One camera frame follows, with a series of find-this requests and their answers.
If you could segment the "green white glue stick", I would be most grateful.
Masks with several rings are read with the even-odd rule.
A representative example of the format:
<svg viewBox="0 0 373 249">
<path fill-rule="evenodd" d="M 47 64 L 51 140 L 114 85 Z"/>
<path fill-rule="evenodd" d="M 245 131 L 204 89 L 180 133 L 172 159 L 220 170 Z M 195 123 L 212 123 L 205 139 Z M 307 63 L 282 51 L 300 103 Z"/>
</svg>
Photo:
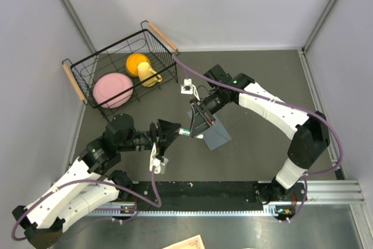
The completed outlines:
<svg viewBox="0 0 373 249">
<path fill-rule="evenodd" d="M 179 135 L 183 135 L 183 136 L 188 136 L 188 137 L 190 137 L 191 139 L 193 139 L 193 138 L 196 138 L 196 139 L 203 139 L 203 134 L 199 134 L 199 135 L 191 136 L 191 132 L 190 132 L 190 130 L 188 130 L 188 129 L 180 128 L 179 131 L 178 131 L 178 134 L 179 134 Z"/>
</svg>

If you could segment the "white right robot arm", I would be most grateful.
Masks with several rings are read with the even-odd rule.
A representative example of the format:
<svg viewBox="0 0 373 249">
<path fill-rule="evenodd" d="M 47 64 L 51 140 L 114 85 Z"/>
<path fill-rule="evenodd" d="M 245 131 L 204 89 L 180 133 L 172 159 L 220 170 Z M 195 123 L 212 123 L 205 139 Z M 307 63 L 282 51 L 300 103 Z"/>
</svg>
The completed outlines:
<svg viewBox="0 0 373 249">
<path fill-rule="evenodd" d="M 196 138 L 212 127 L 216 123 L 213 115 L 228 103 L 257 113 L 291 140 L 283 167 L 270 184 L 256 191 L 257 200 L 267 204 L 287 199 L 297 181 L 330 144 L 328 128 L 324 124 L 326 117 L 319 111 L 310 115 L 282 106 L 280 99 L 254 79 L 243 73 L 232 77 L 219 64 L 210 68 L 204 76 L 209 79 L 213 90 L 202 100 L 195 97 L 190 101 L 190 137 Z"/>
</svg>

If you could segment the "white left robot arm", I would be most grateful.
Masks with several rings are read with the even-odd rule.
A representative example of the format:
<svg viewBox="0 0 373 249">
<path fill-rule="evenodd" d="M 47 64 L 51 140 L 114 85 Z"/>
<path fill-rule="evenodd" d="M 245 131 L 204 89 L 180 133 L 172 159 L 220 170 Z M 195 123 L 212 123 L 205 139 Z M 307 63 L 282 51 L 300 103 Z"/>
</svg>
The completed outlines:
<svg viewBox="0 0 373 249">
<path fill-rule="evenodd" d="M 126 172 L 106 172 L 121 161 L 122 152 L 150 152 L 149 170 L 153 176 L 164 172 L 167 148 L 179 136 L 181 124 L 157 120 L 147 131 L 135 129 L 128 114 L 116 115 L 102 136 L 91 141 L 67 172 L 38 200 L 17 206 L 12 215 L 24 239 L 34 248 L 50 248 L 75 222 L 100 206 L 131 195 L 161 207 L 161 199 L 151 201 L 132 190 Z"/>
</svg>

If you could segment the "grey blue envelope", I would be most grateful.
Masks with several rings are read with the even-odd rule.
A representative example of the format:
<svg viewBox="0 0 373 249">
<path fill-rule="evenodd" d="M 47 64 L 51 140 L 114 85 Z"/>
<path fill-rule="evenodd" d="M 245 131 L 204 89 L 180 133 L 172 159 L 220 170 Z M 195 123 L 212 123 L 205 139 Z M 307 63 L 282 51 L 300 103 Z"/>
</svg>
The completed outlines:
<svg viewBox="0 0 373 249">
<path fill-rule="evenodd" d="M 187 115 L 191 119 L 192 110 L 189 110 L 187 112 Z M 232 137 L 230 136 L 228 131 L 225 129 L 222 122 L 218 119 L 217 115 L 214 114 L 213 116 L 216 119 L 216 123 L 203 133 L 203 139 L 197 139 L 197 140 L 203 140 L 211 151 L 223 146 L 224 144 L 232 140 Z"/>
</svg>

